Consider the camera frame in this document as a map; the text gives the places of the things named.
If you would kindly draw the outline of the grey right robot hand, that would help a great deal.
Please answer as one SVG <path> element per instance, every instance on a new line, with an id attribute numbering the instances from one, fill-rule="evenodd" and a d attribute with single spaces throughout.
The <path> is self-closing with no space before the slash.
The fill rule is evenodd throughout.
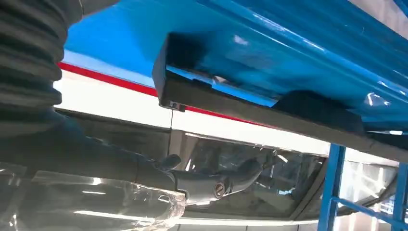
<path id="1" fill-rule="evenodd" d="M 34 172 L 123 180 L 183 193 L 190 205 L 245 190 L 262 172 L 255 159 L 235 171 L 208 175 L 176 171 L 173 166 L 87 137 L 74 121 L 52 109 L 1 110 L 0 160 Z"/>

